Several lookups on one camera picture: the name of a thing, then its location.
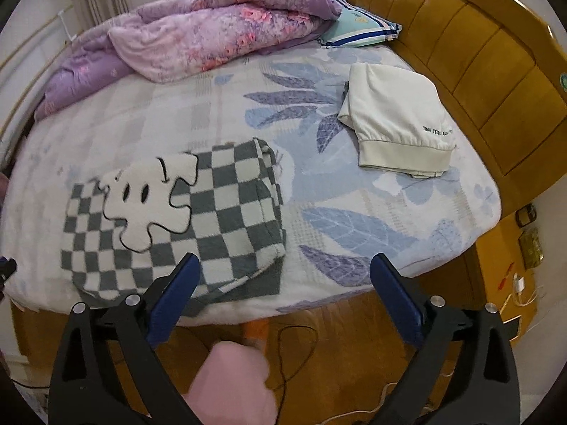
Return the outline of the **striped light blue pillow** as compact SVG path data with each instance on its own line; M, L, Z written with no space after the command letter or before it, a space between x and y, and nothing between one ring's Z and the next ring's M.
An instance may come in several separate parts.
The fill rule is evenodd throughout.
M347 0L333 0L341 7L341 15L320 35L324 47L365 47L397 39L403 26L389 21Z

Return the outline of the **grey white checkered cardigan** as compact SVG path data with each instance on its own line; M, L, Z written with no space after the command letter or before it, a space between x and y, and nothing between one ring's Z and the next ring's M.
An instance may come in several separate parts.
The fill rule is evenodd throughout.
M286 233L276 157L259 138L150 157L74 185L61 266L97 306L143 293L187 254L200 263L185 314L277 295Z

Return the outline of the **folded cream white garment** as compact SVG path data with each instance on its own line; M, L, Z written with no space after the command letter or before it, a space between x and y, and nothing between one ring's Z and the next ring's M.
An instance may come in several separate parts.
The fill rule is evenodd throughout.
M432 81L401 67L356 62L337 119L355 133L359 166L440 177L455 150L452 119Z

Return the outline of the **wooden headboard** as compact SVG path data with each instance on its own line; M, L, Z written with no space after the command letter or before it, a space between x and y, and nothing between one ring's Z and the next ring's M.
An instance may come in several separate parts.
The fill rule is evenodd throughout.
M496 181L502 213L566 172L566 57L516 0L348 0L399 23L393 50L432 80Z

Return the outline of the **wooden nightstand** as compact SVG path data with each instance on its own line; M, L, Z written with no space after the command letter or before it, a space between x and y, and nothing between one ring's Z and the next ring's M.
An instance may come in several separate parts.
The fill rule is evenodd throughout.
M520 246L524 230L509 214L475 242L486 301L493 303L503 322L511 322L518 344L537 314L537 298L543 295L536 285L534 269L526 268Z

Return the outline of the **purple pink floral quilt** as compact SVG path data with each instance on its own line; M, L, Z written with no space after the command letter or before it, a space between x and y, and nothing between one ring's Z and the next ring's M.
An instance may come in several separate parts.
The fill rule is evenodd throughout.
M139 74L174 83L254 52L316 39L341 15L335 0L158 0L87 30L47 82L42 120Z

